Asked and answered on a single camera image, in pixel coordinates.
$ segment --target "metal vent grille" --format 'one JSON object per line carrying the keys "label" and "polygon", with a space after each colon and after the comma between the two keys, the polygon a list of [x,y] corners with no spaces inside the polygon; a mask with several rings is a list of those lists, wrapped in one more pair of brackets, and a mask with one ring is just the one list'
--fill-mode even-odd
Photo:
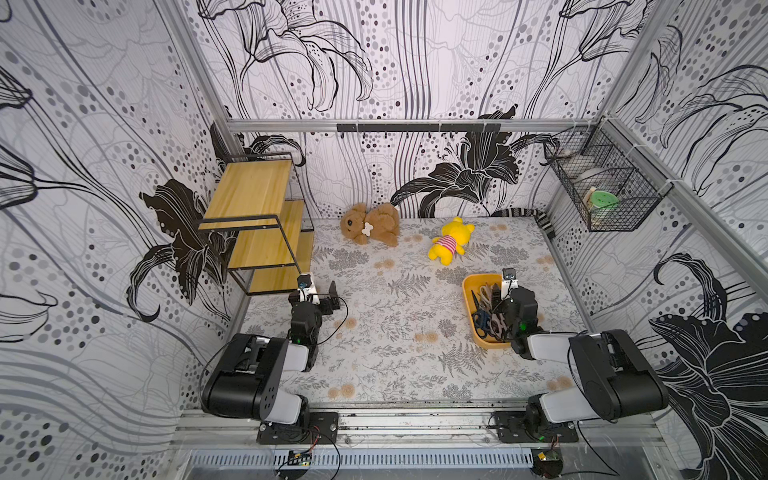
{"label": "metal vent grille", "polygon": [[[197,450],[190,460],[195,467],[268,469],[282,465],[289,449]],[[335,469],[339,456],[333,449],[316,449],[310,468]],[[530,468],[530,449],[355,449],[342,450],[341,469],[394,468]],[[284,466],[283,470],[305,468]]]}

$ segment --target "table surface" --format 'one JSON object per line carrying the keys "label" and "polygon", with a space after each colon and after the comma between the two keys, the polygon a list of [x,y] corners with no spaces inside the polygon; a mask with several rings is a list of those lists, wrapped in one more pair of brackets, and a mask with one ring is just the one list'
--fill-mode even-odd
{"label": "table surface", "polygon": [[[282,387],[310,402],[408,402],[525,398],[572,386],[564,363],[473,342],[462,281],[508,266],[536,293],[542,328],[578,332],[584,324],[532,218],[467,221],[476,230],[466,255],[442,266],[427,251],[447,219],[403,220],[395,248],[356,245],[342,237],[338,220],[316,220],[314,280],[320,292],[336,281],[349,318],[319,347],[312,371],[284,373]],[[323,317],[321,341],[344,316],[342,305]],[[285,336],[289,324],[287,294],[255,296],[241,331]]]}

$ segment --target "black wire basket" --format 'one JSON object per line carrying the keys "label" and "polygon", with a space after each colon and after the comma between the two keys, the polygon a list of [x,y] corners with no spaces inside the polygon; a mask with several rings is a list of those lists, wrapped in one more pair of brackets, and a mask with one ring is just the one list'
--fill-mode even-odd
{"label": "black wire basket", "polygon": [[545,156],[591,232],[636,230],[662,196],[599,128],[557,134]]}

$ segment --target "striped fabric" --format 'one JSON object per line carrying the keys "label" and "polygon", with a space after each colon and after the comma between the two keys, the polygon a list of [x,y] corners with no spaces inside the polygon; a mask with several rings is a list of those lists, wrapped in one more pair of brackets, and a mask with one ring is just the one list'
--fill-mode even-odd
{"label": "striped fabric", "polygon": [[440,237],[435,243],[437,245],[443,245],[451,252],[451,255],[456,255],[456,239],[450,235]]}
{"label": "striped fabric", "polygon": [[532,210],[529,208],[507,208],[494,212],[491,217],[533,217],[536,224],[541,228],[545,235],[552,240],[554,238],[554,226],[549,221],[546,212],[541,210]]}

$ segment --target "yellow plush toy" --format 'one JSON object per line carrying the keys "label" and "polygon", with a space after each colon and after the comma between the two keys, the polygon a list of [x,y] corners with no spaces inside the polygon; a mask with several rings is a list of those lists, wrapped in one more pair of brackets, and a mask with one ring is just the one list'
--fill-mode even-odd
{"label": "yellow plush toy", "polygon": [[429,249],[429,259],[434,260],[440,257],[440,263],[450,265],[454,253],[464,255],[463,246],[469,243],[469,237],[474,231],[474,225],[464,225],[461,217],[454,218],[451,223],[442,228],[442,237],[432,239],[434,245]]}

